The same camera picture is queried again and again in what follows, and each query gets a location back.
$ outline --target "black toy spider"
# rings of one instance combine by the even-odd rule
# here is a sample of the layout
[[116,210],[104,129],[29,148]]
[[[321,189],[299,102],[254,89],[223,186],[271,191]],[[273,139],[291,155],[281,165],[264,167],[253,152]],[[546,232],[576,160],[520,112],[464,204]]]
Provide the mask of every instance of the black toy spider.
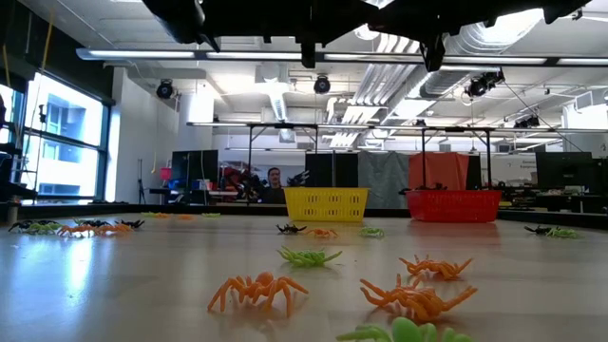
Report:
[[95,228],[103,227],[105,225],[111,225],[106,221],[101,221],[98,219],[77,219],[77,218],[75,218],[74,223],[78,224],[79,226],[88,225],[88,226],[95,227]]
[[528,232],[536,233],[537,235],[546,235],[547,233],[549,233],[551,231],[551,227],[541,227],[540,225],[536,228],[530,228],[528,226],[524,226],[523,229],[525,229]]
[[133,222],[131,222],[131,221],[124,221],[124,220],[121,220],[120,222],[118,222],[118,221],[115,221],[115,222],[116,222],[116,224],[124,224],[124,225],[127,225],[127,226],[129,226],[131,228],[134,228],[134,229],[140,228],[142,226],[142,224],[145,223],[144,220],[140,220],[140,219],[138,219],[136,221],[133,221]]
[[297,234],[298,232],[303,231],[304,229],[307,228],[307,226],[304,226],[302,228],[297,228],[295,226],[295,224],[293,226],[289,225],[289,224],[285,224],[285,226],[283,228],[281,228],[279,225],[276,226],[276,228],[282,233],[282,234]]
[[20,230],[21,229],[28,229],[30,227],[30,225],[32,225],[34,223],[38,223],[40,225],[47,225],[47,224],[51,224],[51,223],[59,224],[59,223],[55,222],[54,220],[49,220],[49,219],[41,219],[41,220],[37,220],[37,221],[31,220],[31,219],[26,219],[24,221],[17,222],[15,224],[13,224],[10,227],[9,232],[11,230],[15,229],[15,228],[19,228]]

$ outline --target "gray curtain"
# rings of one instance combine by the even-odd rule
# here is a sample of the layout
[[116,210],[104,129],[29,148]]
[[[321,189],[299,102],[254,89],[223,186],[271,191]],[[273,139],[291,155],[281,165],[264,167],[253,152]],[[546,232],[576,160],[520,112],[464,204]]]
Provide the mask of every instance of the gray curtain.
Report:
[[405,196],[398,192],[408,187],[409,156],[396,152],[359,153],[359,187],[368,187],[368,208],[405,209]]

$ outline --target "ceiling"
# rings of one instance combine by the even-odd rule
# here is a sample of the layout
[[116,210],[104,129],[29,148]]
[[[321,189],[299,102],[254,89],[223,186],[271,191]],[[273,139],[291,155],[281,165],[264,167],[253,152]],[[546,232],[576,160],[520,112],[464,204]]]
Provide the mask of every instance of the ceiling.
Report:
[[[20,0],[38,15],[48,19],[51,9],[55,11],[55,25],[60,30],[90,48],[154,48],[154,49],[208,49],[207,46],[183,46],[174,43],[161,25],[140,2],[120,2],[121,0]],[[593,0],[585,10],[585,15],[608,18],[608,0]],[[572,21],[560,19],[551,26],[538,23],[526,36],[506,54],[544,55],[608,55],[608,23],[584,18]],[[376,51],[380,39],[363,41],[353,33],[337,39],[325,50],[329,51]],[[221,40],[223,49],[239,50],[293,50],[299,51],[293,39],[275,38],[271,44],[263,44],[257,37],[228,37]],[[204,69],[222,94],[224,106],[217,106],[224,117],[231,113],[259,113],[264,106],[270,106],[268,96],[256,93],[252,88],[255,81],[254,62],[148,62],[138,63],[139,69],[147,68],[199,68]],[[318,64],[315,70],[304,68],[300,63],[287,65],[292,91],[285,94],[289,107],[309,107],[325,109],[330,96],[314,95],[313,84],[316,75],[327,74],[332,82],[332,94],[351,97],[366,73],[367,65]],[[540,115],[552,125],[560,124],[561,105],[572,101],[571,97],[584,92],[586,86],[608,85],[608,69],[589,68],[538,68],[507,67],[505,78],[513,91],[505,86],[492,90],[487,97],[478,99],[470,106],[462,97],[463,88],[456,87],[446,95],[445,101],[432,106],[433,115],[427,117],[427,124],[463,124],[473,122],[478,125],[501,124],[503,118],[526,108],[537,106]],[[180,83],[192,90],[195,81]],[[551,95],[545,95],[545,88],[551,88]]]

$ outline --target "yellow basket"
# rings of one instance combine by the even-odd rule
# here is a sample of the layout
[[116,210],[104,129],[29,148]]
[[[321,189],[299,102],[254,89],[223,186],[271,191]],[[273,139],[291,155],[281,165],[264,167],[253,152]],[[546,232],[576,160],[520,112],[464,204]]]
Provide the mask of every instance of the yellow basket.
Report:
[[285,200],[291,220],[360,222],[368,202],[367,188],[287,187]]

